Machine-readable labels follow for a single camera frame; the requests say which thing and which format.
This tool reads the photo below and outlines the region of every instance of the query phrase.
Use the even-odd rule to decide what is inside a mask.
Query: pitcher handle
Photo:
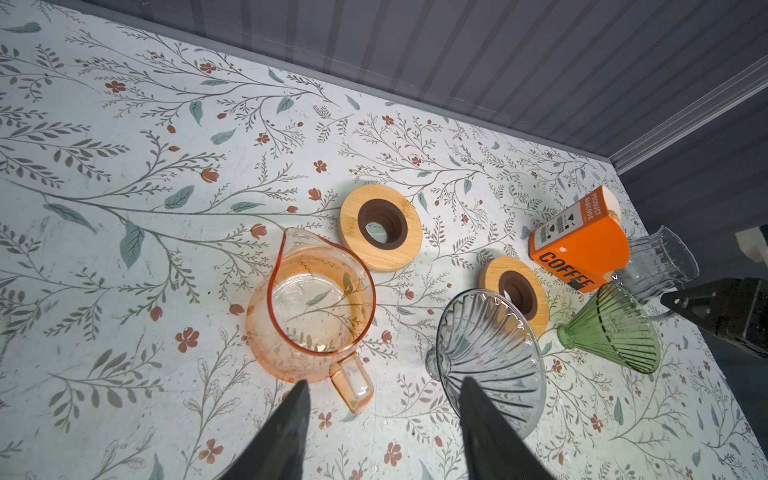
[[[350,412],[362,412],[373,398],[373,382],[354,352],[344,360],[331,365],[331,382]]]

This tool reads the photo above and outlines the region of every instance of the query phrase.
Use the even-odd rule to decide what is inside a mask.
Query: floral tablecloth
[[[535,268],[553,323],[585,298],[526,239],[613,168],[44,2],[0,2],[0,478],[209,479],[290,386],[243,341],[281,233],[338,240],[344,197],[415,205],[416,261],[375,274],[351,415],[311,387],[304,478],[466,476],[458,420],[423,357],[442,307],[491,258]],[[544,415],[526,443],[559,478],[765,478],[697,329],[660,327],[640,375],[541,338]]]

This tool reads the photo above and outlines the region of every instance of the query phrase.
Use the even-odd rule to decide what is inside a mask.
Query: gray corrugated panel
[[[100,4],[605,155],[768,49],[764,0]]]
[[[326,60],[334,7],[335,2],[333,0],[299,3],[293,63],[322,70]]]

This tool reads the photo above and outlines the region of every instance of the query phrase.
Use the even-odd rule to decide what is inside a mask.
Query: red flower print
[[[397,462],[402,458],[400,453],[400,444],[390,442],[386,447],[386,454],[384,455],[384,463],[389,463],[393,467],[397,466]]]
[[[216,171],[211,167],[201,171],[200,176],[203,178],[203,180],[205,180],[207,184],[212,184],[216,180],[219,180],[219,174],[216,173]]]
[[[259,237],[266,235],[266,227],[261,223],[257,223],[250,228],[250,234],[253,235],[253,238],[259,240]]]
[[[153,322],[157,322],[157,320],[162,316],[163,316],[163,309],[161,309],[159,306],[156,306],[149,311],[149,317],[152,319]]]
[[[592,428],[593,428],[593,429],[597,430],[598,432],[602,432],[602,431],[603,431],[603,427],[604,427],[605,425],[603,425],[603,422],[601,422],[601,421],[598,419],[598,414],[597,414],[597,413],[595,413],[595,414],[592,416],[592,418],[590,418],[590,420],[592,421]]]
[[[205,461],[208,463],[214,463],[216,461],[216,455],[220,455],[221,452],[224,451],[224,447],[219,445],[216,447],[216,439],[211,439],[205,442],[205,445],[208,446],[208,450],[203,450],[200,452],[200,455],[198,458],[200,460],[206,459]]]
[[[320,414],[318,415],[318,419],[320,419],[320,430],[324,429],[325,427],[330,427],[333,425],[331,423],[331,415],[333,415],[331,412],[328,412],[328,415]]]
[[[107,88],[110,88],[112,90],[112,93],[119,94],[120,92],[125,91],[125,84],[122,84],[117,80],[113,80],[112,83],[108,83],[105,85],[107,85]]]
[[[197,346],[197,337],[200,336],[200,332],[188,326],[184,329],[183,333],[176,334],[176,341],[179,342],[179,352],[186,352],[187,348],[193,349]]]

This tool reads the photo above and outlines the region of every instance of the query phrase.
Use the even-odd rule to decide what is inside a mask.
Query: ribbed glass
[[[458,414],[471,376],[524,438],[544,410],[547,380],[536,335],[520,310],[490,290],[467,290],[445,308],[426,366]]]
[[[568,325],[559,326],[558,339],[567,349],[582,349],[640,373],[659,368],[656,329],[637,300],[614,283],[600,287]]]

